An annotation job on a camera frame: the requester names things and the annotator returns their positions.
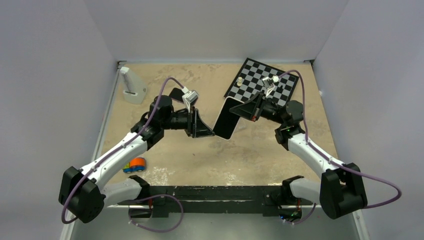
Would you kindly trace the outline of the clear phone case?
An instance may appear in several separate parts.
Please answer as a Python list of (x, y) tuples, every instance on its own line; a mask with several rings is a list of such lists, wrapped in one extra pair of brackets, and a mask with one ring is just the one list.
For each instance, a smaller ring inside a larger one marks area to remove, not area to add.
[(243, 120), (243, 119), (239, 119), (238, 122), (237, 122), (235, 131), (239, 132), (239, 131), (245, 130), (246, 127), (247, 127), (246, 121)]

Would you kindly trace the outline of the phone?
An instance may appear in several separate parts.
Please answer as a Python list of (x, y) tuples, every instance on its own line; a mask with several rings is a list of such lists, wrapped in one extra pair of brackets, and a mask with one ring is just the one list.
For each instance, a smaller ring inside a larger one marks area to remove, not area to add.
[(237, 123), (241, 118), (233, 113), (230, 113), (229, 110), (230, 108), (242, 103), (242, 101), (231, 96), (225, 98), (212, 129), (215, 133), (215, 136), (228, 141), (232, 138), (234, 133), (241, 132), (236, 131)]
[(183, 95), (184, 95), (183, 91), (180, 88), (176, 88), (176, 87), (173, 88), (171, 92), (169, 93), (169, 97), (172, 100), (181, 104), (183, 103)]

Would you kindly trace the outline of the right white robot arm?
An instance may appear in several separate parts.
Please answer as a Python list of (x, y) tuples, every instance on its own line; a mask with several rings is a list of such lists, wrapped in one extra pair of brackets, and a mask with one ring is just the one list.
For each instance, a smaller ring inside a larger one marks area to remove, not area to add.
[(304, 120), (304, 106), (296, 100), (277, 105), (262, 93), (255, 94), (229, 112), (255, 122), (260, 118), (278, 123), (275, 138), (279, 145), (299, 157), (320, 178), (314, 182), (295, 176), (282, 182), (280, 196), (288, 204), (305, 199), (322, 207), (331, 219), (337, 219), (368, 205), (368, 198), (359, 167), (345, 164), (323, 151), (309, 139), (300, 123)]

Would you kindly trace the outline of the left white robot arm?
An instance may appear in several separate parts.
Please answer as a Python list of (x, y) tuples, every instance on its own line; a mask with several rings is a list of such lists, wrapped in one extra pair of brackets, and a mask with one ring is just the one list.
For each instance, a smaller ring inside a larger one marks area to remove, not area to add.
[(62, 222), (75, 220), (89, 223), (108, 203), (132, 200), (138, 205), (149, 199), (149, 184), (139, 177), (131, 176), (118, 185), (113, 196), (107, 189), (109, 180), (127, 163), (144, 154), (157, 144), (166, 130), (183, 130), (188, 137), (214, 136), (194, 106), (175, 110), (173, 100), (167, 95), (158, 95), (150, 104), (149, 111), (130, 129), (125, 137), (100, 158), (89, 164), (66, 169), (62, 175), (58, 201), (63, 205)]

